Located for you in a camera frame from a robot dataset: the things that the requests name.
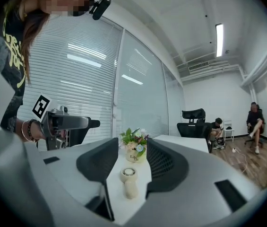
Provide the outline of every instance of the flower bouquet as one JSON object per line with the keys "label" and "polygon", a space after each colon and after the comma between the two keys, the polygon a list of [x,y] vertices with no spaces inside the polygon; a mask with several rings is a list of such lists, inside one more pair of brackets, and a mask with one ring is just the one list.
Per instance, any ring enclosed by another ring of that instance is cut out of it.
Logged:
{"label": "flower bouquet", "polygon": [[121,134],[121,140],[126,147],[126,159],[131,162],[142,163],[146,159],[147,139],[149,135],[145,129],[136,129],[133,132],[130,128]]}

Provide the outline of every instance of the sitting person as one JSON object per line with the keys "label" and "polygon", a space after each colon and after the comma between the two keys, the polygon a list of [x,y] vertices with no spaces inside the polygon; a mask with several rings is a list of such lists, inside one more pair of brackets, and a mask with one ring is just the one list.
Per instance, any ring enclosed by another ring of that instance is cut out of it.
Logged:
{"label": "sitting person", "polygon": [[215,119],[215,122],[211,123],[212,124],[212,130],[210,133],[210,141],[215,141],[218,139],[221,134],[222,134],[222,129],[220,128],[220,125],[222,124],[222,119],[217,118]]}
{"label": "sitting person", "polygon": [[247,126],[250,127],[249,129],[249,136],[251,139],[255,135],[255,153],[259,154],[259,136],[263,131],[262,125],[264,123],[264,117],[261,111],[258,110],[258,106],[255,102],[251,103],[251,111],[249,111],[248,118],[247,118]]}

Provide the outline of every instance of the woman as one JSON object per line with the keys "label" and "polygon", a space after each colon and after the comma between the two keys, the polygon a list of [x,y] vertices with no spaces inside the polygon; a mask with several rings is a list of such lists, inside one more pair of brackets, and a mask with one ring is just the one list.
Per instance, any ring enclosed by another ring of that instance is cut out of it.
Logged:
{"label": "woman", "polygon": [[259,136],[262,133],[262,125],[264,123],[264,117],[261,111],[258,110],[258,105],[253,102],[251,103],[251,111],[249,111],[248,118],[247,118],[247,126],[249,127],[250,134],[249,136],[251,139],[255,135],[255,153],[259,154]]}
{"label": "woman", "polygon": [[29,49],[50,14],[79,16],[94,0],[10,0],[0,16],[0,72],[15,94],[1,127],[15,132],[23,142],[45,139],[36,120],[21,121],[17,111],[23,104],[25,80],[29,80]]}

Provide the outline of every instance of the bracelet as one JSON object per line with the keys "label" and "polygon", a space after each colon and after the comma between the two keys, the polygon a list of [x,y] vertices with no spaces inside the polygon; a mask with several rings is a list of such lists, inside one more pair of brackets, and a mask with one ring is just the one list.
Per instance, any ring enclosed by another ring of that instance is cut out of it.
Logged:
{"label": "bracelet", "polygon": [[30,132],[30,127],[32,125],[33,122],[38,122],[36,119],[31,119],[28,123],[28,136],[30,137],[31,141],[32,142],[38,142],[39,139],[34,139],[33,136],[31,135],[31,132]]}
{"label": "bracelet", "polygon": [[27,120],[27,121],[24,121],[24,122],[22,123],[22,126],[21,126],[22,135],[23,135],[23,137],[24,137],[27,141],[32,141],[32,140],[29,140],[28,138],[26,138],[26,136],[25,136],[25,134],[24,134],[24,132],[23,132],[23,125],[24,125],[25,122],[29,122],[29,121]]}

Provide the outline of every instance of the ceiling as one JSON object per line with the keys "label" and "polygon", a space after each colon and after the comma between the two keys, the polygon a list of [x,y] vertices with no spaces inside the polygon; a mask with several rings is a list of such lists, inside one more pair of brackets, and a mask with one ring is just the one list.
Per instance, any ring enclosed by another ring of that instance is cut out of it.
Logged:
{"label": "ceiling", "polygon": [[223,55],[239,62],[249,0],[112,0],[145,24],[161,41],[181,77],[188,66],[216,59],[215,25],[224,25]]}

